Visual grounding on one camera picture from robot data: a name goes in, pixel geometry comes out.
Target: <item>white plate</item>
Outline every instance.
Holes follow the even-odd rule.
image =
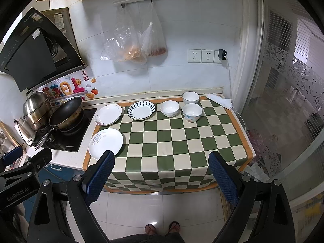
[[[150,101],[139,101],[128,108],[127,114],[134,120],[143,120],[150,117],[155,111],[155,106]]]
[[[110,104],[102,107],[95,114],[95,123],[107,126],[116,122],[122,114],[122,108],[118,104]]]
[[[112,151],[116,155],[123,145],[123,136],[119,130],[104,129],[92,137],[89,144],[89,153],[99,159],[105,151]]]

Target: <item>kettle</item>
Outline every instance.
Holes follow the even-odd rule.
[[[14,120],[14,123],[14,128],[18,132],[18,135],[21,136],[28,145],[31,145],[35,139],[36,132],[32,130],[28,122],[23,120],[22,117],[20,117],[19,120]]]

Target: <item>wok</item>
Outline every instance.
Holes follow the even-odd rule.
[[[48,135],[55,129],[64,129],[74,123],[79,117],[82,111],[82,99],[81,97],[75,97],[65,101],[59,106],[56,111],[53,112],[48,124],[52,126],[47,133],[40,139],[35,147],[35,151],[42,146],[47,140]]]

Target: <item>transparent plastic bag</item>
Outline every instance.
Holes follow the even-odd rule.
[[[124,5],[124,8],[117,7],[115,30],[106,40],[100,59],[146,63],[146,56],[141,52],[139,34],[134,27],[127,5]]]
[[[144,20],[147,29],[141,36],[141,51],[146,56],[159,56],[166,52],[162,26],[154,9],[153,2],[149,3],[148,14]]]

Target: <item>green and white checkered cloth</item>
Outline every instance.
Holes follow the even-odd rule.
[[[106,185],[125,191],[205,187],[215,183],[208,168],[212,151],[230,165],[242,165],[247,154],[225,109],[210,100],[198,104],[204,112],[197,122],[187,122],[182,110],[176,117],[165,117],[161,104],[155,104],[157,111],[145,121],[132,120],[124,107],[117,122],[101,126],[100,130],[117,129],[124,137]]]

